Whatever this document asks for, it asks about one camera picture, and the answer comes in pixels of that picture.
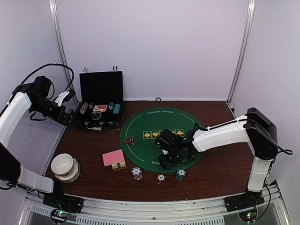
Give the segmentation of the blue green 50 chip stack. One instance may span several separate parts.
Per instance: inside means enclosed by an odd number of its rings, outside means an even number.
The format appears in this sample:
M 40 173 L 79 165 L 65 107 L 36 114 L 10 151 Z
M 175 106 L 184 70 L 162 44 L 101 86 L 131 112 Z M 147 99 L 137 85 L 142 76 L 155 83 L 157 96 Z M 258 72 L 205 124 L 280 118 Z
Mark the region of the blue green 50 chip stack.
M 184 180 L 187 172 L 184 169 L 178 169 L 176 172 L 176 179 L 177 180 Z

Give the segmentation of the blue beige 10 chip stack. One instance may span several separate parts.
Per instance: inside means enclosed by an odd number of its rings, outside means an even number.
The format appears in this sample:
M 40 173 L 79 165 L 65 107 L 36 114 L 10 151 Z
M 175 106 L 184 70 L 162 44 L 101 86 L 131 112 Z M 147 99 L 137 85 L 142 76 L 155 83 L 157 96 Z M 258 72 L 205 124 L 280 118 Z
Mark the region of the blue beige 10 chip stack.
M 135 180 L 140 180 L 143 178 L 143 173 L 139 167 L 132 168 L 131 173 Z

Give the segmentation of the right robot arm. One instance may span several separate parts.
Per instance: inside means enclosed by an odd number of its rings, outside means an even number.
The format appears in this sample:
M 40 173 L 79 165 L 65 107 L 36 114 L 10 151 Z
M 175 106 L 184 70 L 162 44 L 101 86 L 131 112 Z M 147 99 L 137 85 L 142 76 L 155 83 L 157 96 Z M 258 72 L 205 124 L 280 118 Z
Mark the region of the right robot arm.
M 248 108 L 246 114 L 212 127 L 201 127 L 195 123 L 184 136 L 164 129 L 155 139 L 155 144 L 162 151 L 158 160 L 164 170 L 184 159 L 192 159 L 196 154 L 236 143 L 247 143 L 254 156 L 247 192 L 240 197 L 240 203 L 250 207 L 258 200 L 258 192 L 264 186 L 279 149 L 276 125 L 257 108 Z

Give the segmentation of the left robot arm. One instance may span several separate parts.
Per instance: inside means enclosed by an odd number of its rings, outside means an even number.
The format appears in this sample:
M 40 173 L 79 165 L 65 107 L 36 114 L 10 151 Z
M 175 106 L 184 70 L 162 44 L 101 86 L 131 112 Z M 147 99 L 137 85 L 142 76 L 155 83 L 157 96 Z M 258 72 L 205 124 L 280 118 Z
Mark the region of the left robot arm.
M 67 204 L 67 197 L 61 193 L 60 183 L 25 168 L 8 150 L 10 142 L 17 134 L 16 129 L 28 113 L 40 113 L 61 125 L 75 124 L 75 112 L 67 111 L 64 103 L 74 95 L 73 89 L 65 90 L 54 100 L 48 98 L 51 81 L 45 76 L 37 77 L 34 82 L 20 84 L 13 91 L 9 102 L 0 113 L 0 179 L 11 186 L 49 194 L 49 200 L 57 208 Z

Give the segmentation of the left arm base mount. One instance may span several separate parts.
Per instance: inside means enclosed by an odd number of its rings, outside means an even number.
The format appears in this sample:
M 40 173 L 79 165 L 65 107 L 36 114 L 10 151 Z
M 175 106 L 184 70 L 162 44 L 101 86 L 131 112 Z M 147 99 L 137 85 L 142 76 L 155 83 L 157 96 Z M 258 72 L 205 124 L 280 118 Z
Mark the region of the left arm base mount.
M 64 195 L 62 199 L 57 200 L 52 196 L 45 195 L 43 204 L 57 208 L 70 213 L 80 213 L 84 200 L 79 197 Z

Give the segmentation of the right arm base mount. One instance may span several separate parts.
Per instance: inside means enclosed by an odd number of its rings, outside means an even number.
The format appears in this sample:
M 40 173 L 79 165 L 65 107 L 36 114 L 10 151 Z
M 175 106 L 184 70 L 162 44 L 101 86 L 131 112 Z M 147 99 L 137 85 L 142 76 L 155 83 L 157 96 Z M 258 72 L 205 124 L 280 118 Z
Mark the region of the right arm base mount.
M 264 198 L 254 195 L 235 195 L 224 199 L 227 212 L 243 210 L 265 202 Z

